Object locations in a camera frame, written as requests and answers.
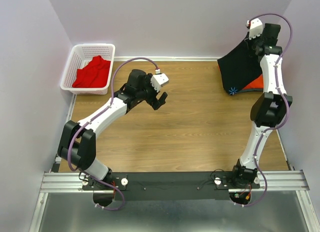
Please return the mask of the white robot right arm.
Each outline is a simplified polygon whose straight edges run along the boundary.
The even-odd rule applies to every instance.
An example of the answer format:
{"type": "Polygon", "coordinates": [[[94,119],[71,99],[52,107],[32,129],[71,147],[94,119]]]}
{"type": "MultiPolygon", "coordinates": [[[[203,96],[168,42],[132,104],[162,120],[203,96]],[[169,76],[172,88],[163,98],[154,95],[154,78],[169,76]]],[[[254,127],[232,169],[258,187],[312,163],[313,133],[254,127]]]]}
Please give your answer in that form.
{"type": "Polygon", "coordinates": [[[267,139],[272,131],[284,126],[293,102],[283,83],[283,49],[277,45],[281,26],[263,24],[259,18],[249,20],[246,26],[249,50],[256,55],[262,71],[263,93],[251,108],[250,136],[230,175],[230,183],[236,188],[255,182],[267,139]]]}

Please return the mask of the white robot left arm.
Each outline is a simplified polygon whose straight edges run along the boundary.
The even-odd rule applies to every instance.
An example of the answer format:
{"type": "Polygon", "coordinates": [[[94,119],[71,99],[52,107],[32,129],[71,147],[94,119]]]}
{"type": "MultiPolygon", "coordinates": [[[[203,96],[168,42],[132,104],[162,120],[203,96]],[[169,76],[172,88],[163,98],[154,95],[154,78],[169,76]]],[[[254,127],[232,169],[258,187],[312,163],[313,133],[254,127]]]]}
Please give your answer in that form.
{"type": "Polygon", "coordinates": [[[165,104],[167,93],[158,96],[169,83],[165,73],[146,73],[133,69],[127,82],[90,116],[74,122],[68,121],[62,131],[57,154],[77,170],[93,176],[93,183],[101,190],[112,182],[112,170],[97,159],[96,140],[115,120],[127,114],[141,102],[146,102],[153,110],[165,104]]]}

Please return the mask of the black t shirt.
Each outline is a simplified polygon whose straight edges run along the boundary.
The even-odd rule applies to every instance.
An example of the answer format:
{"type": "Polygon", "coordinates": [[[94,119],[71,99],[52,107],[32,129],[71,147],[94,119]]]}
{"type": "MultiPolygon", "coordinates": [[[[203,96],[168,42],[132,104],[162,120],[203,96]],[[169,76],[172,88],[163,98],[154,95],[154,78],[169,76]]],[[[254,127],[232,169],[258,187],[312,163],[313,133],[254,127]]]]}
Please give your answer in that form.
{"type": "Polygon", "coordinates": [[[262,75],[256,54],[249,54],[246,38],[233,50],[217,60],[222,87],[230,95],[242,90],[250,82],[262,75]]]}

